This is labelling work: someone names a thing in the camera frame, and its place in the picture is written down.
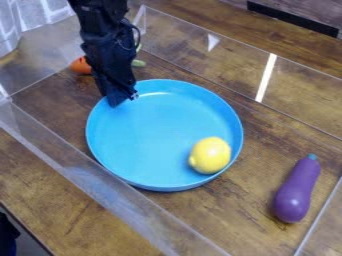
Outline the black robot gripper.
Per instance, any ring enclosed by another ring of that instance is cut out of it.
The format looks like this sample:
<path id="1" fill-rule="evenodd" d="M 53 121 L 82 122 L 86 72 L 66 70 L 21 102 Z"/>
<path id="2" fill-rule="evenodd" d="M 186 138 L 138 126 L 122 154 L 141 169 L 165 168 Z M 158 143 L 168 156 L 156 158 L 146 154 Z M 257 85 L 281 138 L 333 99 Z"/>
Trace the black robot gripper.
<path id="1" fill-rule="evenodd" d="M 137 95 L 130 68 L 137 48 L 133 27 L 120 26 L 104 35 L 82 32 L 81 37 L 97 89 L 106 96 L 109 106 L 116 107 Z"/>

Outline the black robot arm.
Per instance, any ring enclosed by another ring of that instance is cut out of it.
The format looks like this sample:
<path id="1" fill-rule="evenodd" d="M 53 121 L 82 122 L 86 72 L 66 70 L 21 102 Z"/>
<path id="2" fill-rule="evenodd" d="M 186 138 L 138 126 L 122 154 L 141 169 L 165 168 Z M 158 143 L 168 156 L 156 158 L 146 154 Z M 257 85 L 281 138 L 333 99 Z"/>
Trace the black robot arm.
<path id="1" fill-rule="evenodd" d="M 81 49 L 98 91 L 110 107 L 133 100 L 132 62 L 140 30 L 125 18 L 126 0 L 66 0 L 80 24 Z"/>

